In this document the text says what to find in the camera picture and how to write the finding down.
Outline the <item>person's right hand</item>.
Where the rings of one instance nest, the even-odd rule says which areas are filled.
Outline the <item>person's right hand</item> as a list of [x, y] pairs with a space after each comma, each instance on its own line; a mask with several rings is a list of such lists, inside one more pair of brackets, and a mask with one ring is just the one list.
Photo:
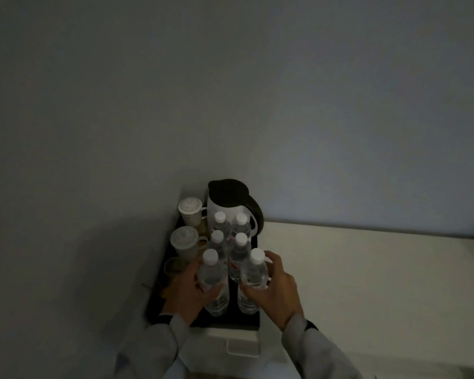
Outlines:
[[298, 295], [297, 284], [292, 275], [284, 271], [283, 262], [276, 253], [265, 250], [265, 255], [271, 260], [267, 269], [271, 278], [268, 301], [254, 301], [283, 332], [293, 318], [299, 319], [304, 331], [308, 325]]

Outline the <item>person's left hand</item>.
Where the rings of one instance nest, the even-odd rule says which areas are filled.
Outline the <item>person's left hand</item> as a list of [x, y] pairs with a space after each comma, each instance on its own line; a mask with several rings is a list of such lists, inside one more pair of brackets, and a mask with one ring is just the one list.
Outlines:
[[184, 272], [178, 275], [167, 289], [162, 315], [179, 315], [190, 326], [205, 306], [201, 304], [202, 289], [198, 284], [197, 272], [201, 257], [191, 261]]

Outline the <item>clear plastic water bottle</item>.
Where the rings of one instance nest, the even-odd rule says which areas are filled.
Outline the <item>clear plastic water bottle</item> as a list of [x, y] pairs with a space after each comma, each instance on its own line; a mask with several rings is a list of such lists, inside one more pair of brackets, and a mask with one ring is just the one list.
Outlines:
[[260, 248], [253, 248], [249, 257], [240, 268], [238, 286], [238, 306], [240, 312], [246, 315], [257, 313], [260, 307], [244, 293], [242, 287], [249, 286], [258, 291], [266, 290], [269, 282], [268, 269], [265, 262], [265, 252]]
[[211, 316], [222, 316], [230, 301], [228, 269], [224, 261], [219, 259], [219, 254], [215, 249], [209, 248], [204, 251], [202, 264], [197, 271], [197, 280], [204, 293], [222, 285], [218, 296], [205, 306]]

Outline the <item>person's right forearm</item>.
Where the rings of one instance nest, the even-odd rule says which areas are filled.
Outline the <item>person's right forearm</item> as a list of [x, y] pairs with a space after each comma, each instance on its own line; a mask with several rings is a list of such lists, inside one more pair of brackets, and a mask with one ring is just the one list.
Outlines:
[[301, 379], [363, 379], [337, 345], [298, 313], [287, 323], [281, 342]]

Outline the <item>person's left forearm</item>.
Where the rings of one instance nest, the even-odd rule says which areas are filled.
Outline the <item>person's left forearm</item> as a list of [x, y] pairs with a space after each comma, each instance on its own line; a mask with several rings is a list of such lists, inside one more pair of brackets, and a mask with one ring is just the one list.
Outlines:
[[117, 354], [113, 379], [162, 379], [189, 336], [180, 314], [161, 313]]

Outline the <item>black rectangular tray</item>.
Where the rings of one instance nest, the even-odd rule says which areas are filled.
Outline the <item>black rectangular tray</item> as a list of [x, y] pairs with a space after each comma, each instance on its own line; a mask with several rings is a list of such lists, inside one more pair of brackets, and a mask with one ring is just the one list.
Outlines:
[[[143, 311], [145, 321], [152, 324], [160, 314], [165, 301], [166, 289], [170, 282], [164, 272], [163, 265], [169, 258], [176, 257], [177, 252], [170, 242], [167, 242], [164, 258], [160, 265], [154, 285], [151, 288], [150, 296]], [[199, 328], [228, 328], [234, 330], [257, 331], [260, 326], [259, 313], [246, 315], [240, 312], [238, 307], [238, 284], [229, 279], [230, 301], [226, 312], [220, 317], [211, 316], [206, 309], [203, 309], [197, 319], [191, 324], [191, 327]]]

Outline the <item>clear drinking glass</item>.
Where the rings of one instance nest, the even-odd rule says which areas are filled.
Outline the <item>clear drinking glass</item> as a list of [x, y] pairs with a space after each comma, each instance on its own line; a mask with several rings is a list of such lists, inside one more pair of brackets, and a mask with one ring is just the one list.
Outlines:
[[163, 272], [169, 280], [172, 280], [182, 274], [189, 264], [190, 261], [184, 260], [179, 256], [172, 257], [165, 261]]

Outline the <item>cluster of white-capped water bottles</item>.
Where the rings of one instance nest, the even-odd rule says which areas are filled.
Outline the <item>cluster of white-capped water bottles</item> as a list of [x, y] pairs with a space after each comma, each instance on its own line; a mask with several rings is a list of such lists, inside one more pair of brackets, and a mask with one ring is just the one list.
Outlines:
[[216, 250], [219, 260], [227, 266], [229, 278], [239, 282], [240, 268], [251, 251], [251, 224], [248, 216], [239, 212], [230, 222], [225, 212], [216, 212], [208, 249]]

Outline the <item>white lidded ceramic mug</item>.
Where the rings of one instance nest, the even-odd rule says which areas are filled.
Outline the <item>white lidded ceramic mug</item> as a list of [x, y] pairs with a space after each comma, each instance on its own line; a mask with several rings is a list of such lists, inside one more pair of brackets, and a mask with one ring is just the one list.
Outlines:
[[170, 243], [175, 248], [178, 257], [187, 263], [195, 260], [199, 249], [205, 246], [208, 238], [200, 235], [196, 228], [191, 226], [182, 226], [175, 229], [170, 236]]
[[177, 206], [185, 226], [199, 227], [207, 218], [207, 207], [198, 197], [183, 198]]

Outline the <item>white electric kettle black lid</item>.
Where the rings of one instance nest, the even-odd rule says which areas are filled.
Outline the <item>white electric kettle black lid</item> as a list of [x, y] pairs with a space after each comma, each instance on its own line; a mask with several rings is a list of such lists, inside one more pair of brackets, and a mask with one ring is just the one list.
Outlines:
[[246, 184], [235, 179], [212, 180], [207, 192], [207, 221], [211, 230], [226, 223], [231, 237], [244, 232], [251, 239], [261, 233], [264, 215]]

